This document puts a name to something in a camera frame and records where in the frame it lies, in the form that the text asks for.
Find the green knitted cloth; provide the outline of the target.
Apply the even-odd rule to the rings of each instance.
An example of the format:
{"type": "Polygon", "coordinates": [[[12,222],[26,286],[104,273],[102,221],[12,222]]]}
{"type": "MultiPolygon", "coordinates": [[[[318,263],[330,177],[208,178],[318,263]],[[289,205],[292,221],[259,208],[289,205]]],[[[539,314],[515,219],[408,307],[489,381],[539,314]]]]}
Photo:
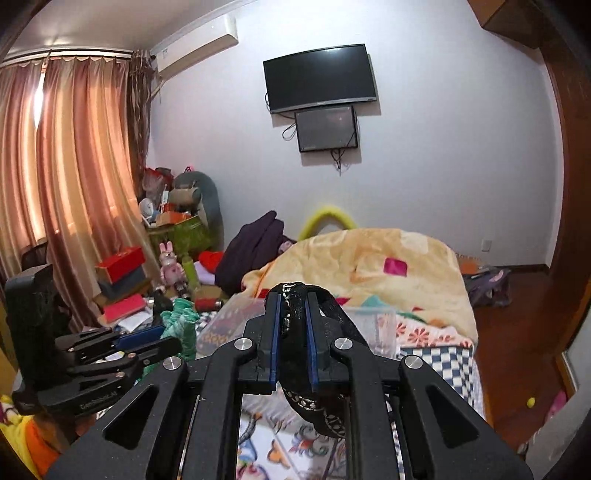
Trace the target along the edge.
{"type": "Polygon", "coordinates": [[[152,311],[154,319],[160,319],[159,325],[163,327],[159,339],[177,339],[181,346],[179,357],[185,361],[194,360],[197,357],[199,314],[190,300],[164,297],[163,301],[163,306],[153,304],[152,311]]]}

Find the pink rabbit plush toy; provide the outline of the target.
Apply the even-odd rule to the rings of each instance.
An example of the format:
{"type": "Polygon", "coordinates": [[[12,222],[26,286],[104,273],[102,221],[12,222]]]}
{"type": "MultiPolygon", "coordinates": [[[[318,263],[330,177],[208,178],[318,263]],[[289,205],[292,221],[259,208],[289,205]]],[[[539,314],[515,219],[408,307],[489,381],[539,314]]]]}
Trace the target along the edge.
{"type": "Polygon", "coordinates": [[[179,297],[186,295],[187,279],[177,261],[171,241],[159,244],[160,280],[166,288],[172,288],[179,297]]]}

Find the red box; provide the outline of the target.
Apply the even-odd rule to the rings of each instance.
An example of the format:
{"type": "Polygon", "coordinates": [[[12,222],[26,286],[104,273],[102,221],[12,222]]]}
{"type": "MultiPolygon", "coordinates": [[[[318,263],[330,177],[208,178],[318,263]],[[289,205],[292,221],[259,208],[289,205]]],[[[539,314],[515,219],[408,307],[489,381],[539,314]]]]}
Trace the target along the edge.
{"type": "Polygon", "coordinates": [[[97,264],[95,271],[99,280],[113,284],[141,267],[144,262],[145,256],[141,247],[127,247],[97,264]]]}

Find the green cardboard box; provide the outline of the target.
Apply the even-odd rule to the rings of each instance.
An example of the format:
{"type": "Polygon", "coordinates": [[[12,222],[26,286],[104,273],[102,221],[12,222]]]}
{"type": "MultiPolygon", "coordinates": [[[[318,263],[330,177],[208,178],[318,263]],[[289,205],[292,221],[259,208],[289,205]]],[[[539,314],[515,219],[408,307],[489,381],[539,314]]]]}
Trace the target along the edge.
{"type": "Polygon", "coordinates": [[[168,241],[172,243],[173,251],[179,257],[184,254],[194,256],[214,246],[211,231],[198,216],[174,225],[148,227],[147,235],[156,258],[160,255],[159,244],[168,241]]]}

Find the patterned bed cover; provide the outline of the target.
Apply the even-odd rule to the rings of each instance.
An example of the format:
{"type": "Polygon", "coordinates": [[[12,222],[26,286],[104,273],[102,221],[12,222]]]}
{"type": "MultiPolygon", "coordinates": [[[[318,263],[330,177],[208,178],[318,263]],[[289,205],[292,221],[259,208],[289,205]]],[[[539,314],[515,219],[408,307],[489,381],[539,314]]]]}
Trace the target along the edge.
{"type": "MultiPolygon", "coordinates": [[[[349,318],[376,354],[426,361],[479,414],[484,400],[475,345],[452,326],[437,327],[392,307],[348,307],[349,318]]],[[[197,357],[210,355],[242,336],[245,323],[263,314],[256,300],[243,309],[209,313],[197,323],[197,357]]],[[[242,397],[238,437],[238,479],[344,479],[346,443],[326,437],[287,403],[283,390],[242,397]]]]}

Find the dark purple garment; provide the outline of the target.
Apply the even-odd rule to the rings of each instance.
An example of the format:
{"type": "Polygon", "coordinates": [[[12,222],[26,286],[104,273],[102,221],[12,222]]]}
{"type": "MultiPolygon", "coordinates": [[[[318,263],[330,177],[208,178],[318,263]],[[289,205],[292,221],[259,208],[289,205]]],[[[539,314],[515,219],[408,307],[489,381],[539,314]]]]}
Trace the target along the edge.
{"type": "Polygon", "coordinates": [[[293,243],[283,234],[283,228],[284,223],[276,218],[276,211],[266,212],[256,221],[243,225],[215,269],[215,285],[228,296],[242,292],[242,278],[247,273],[276,259],[284,243],[293,243]]]}

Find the peach floral blanket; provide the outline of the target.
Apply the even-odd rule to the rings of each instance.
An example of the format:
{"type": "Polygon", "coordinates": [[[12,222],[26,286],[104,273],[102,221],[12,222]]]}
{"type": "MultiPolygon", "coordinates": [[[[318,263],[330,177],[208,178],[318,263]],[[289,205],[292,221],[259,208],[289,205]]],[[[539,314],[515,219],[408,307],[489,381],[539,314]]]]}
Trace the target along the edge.
{"type": "Polygon", "coordinates": [[[400,229],[335,231],[295,243],[242,278],[247,298],[280,283],[317,285],[360,307],[374,298],[437,328],[452,327],[473,342],[478,330],[456,253],[424,234],[400,229]]]}

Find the grey plush toy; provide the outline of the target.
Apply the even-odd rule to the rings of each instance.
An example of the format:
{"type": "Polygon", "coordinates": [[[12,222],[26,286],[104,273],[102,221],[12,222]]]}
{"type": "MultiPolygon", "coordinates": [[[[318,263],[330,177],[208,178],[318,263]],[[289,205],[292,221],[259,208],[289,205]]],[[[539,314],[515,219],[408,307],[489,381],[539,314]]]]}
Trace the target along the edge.
{"type": "Polygon", "coordinates": [[[212,250],[223,246],[221,204],[211,177],[199,171],[184,171],[173,179],[171,200],[180,209],[197,215],[211,235],[212,250]]]}

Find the purple backpack on floor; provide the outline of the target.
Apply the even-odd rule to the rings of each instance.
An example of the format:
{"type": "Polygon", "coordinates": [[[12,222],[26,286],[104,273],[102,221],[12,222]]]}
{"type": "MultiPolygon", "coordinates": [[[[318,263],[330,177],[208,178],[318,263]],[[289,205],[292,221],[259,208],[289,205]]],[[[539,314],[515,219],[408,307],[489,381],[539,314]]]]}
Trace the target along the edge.
{"type": "Polygon", "coordinates": [[[510,273],[507,268],[492,267],[463,276],[470,304],[477,307],[506,307],[511,303],[510,273]]]}

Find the yellow fuzzy hoop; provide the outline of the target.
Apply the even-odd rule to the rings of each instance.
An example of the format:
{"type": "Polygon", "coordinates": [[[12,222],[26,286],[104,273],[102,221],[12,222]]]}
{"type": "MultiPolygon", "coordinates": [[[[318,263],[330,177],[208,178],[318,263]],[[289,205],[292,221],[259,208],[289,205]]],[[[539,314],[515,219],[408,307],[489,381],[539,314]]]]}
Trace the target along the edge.
{"type": "Polygon", "coordinates": [[[356,229],[358,225],[353,217],[335,205],[325,205],[318,208],[317,211],[304,223],[297,241],[304,241],[314,237],[321,230],[322,225],[329,221],[335,221],[341,226],[342,230],[356,229]]]}

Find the orange pink curtain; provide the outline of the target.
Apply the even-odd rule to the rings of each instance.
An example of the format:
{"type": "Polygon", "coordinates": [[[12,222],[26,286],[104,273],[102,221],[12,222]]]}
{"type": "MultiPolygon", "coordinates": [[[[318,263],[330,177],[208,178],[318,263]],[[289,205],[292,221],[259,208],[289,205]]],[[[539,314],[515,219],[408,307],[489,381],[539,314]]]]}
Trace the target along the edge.
{"type": "Polygon", "coordinates": [[[73,331],[97,323],[101,261],[139,247],[157,273],[137,203],[131,65],[71,56],[1,70],[1,274],[20,273],[22,255],[47,241],[73,331]]]}

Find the brown wooden door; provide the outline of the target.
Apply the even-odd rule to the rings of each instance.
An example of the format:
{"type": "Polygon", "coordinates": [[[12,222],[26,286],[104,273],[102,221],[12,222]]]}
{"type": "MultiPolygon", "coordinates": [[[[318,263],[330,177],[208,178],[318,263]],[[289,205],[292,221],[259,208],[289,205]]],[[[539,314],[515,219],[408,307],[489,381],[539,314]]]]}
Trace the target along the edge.
{"type": "Polygon", "coordinates": [[[566,349],[590,297],[590,78],[561,39],[542,54],[557,101],[563,144],[563,194],[551,287],[543,314],[553,321],[553,350],[566,349]]]}

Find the white air conditioner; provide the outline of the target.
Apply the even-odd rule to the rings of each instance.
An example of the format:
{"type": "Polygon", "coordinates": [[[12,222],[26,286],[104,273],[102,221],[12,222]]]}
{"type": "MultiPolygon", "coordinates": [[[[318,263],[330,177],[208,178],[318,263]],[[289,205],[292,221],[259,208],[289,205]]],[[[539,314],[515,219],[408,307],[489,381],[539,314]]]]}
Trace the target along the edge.
{"type": "Polygon", "coordinates": [[[187,68],[238,45],[235,18],[226,14],[180,36],[155,53],[156,69],[168,80],[187,68]]]}

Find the wooden overhead cabinet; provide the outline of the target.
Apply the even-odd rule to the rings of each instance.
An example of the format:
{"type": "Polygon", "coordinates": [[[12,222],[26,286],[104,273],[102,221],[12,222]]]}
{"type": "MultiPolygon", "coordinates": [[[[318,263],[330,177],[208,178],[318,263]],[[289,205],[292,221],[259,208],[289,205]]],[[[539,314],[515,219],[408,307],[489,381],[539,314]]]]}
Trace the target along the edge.
{"type": "Polygon", "coordinates": [[[468,0],[480,26],[488,32],[539,48],[545,36],[545,17],[534,1],[468,0]]]}

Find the small black wall monitor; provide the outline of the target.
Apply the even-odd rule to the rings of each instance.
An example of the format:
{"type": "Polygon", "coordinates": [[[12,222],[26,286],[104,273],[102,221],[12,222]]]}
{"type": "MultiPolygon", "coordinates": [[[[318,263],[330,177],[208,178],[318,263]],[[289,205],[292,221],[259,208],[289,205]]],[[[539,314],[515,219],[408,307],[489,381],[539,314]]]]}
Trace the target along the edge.
{"type": "Polygon", "coordinates": [[[297,111],[294,121],[301,153],[358,147],[356,112],[351,105],[297,111]]]}

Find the wall mounted black television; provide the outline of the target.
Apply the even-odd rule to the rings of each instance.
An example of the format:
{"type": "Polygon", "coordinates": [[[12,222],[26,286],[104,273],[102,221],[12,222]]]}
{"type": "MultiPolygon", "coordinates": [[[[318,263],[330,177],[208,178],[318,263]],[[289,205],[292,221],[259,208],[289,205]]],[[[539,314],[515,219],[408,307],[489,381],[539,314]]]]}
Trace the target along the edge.
{"type": "Polygon", "coordinates": [[[298,52],[263,62],[270,112],[374,102],[377,89],[363,44],[298,52]]]}

